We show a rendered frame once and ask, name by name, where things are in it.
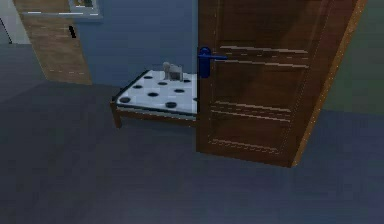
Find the bed with dotted white mattress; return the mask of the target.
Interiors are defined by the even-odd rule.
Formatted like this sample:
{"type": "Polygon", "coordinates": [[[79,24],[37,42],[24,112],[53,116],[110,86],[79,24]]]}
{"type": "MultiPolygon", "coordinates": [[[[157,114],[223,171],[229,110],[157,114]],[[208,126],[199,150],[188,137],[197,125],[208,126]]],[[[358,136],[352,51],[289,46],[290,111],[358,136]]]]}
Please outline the bed with dotted white mattress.
{"type": "Polygon", "coordinates": [[[112,97],[115,126],[122,118],[157,120],[193,127],[197,116],[197,75],[183,74],[182,81],[165,80],[163,71],[145,70],[112,97]]]}

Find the small grey object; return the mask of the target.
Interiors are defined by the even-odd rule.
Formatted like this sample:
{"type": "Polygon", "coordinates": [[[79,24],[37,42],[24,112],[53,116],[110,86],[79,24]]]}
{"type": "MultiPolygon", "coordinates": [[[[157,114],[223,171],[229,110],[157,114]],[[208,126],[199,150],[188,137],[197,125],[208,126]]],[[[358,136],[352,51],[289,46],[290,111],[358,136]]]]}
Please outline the small grey object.
{"type": "Polygon", "coordinates": [[[164,79],[170,81],[181,81],[183,78],[182,67],[171,64],[169,62],[163,63],[164,79]]]}

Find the dark brown room door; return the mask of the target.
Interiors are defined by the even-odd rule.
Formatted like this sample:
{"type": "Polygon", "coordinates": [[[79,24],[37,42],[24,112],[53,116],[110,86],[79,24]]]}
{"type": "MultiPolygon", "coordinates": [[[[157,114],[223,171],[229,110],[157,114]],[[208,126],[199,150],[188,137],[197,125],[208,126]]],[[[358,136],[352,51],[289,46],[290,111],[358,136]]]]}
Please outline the dark brown room door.
{"type": "Polygon", "coordinates": [[[368,0],[198,0],[200,153],[294,167],[368,0]]]}

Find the framed wall picture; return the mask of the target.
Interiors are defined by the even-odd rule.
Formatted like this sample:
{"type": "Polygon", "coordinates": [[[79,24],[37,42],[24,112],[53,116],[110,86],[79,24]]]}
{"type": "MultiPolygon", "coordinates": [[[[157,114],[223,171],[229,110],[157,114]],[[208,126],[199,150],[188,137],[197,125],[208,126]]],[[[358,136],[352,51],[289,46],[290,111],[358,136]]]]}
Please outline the framed wall picture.
{"type": "Polygon", "coordinates": [[[98,0],[68,0],[70,12],[79,15],[98,15],[98,0]]]}

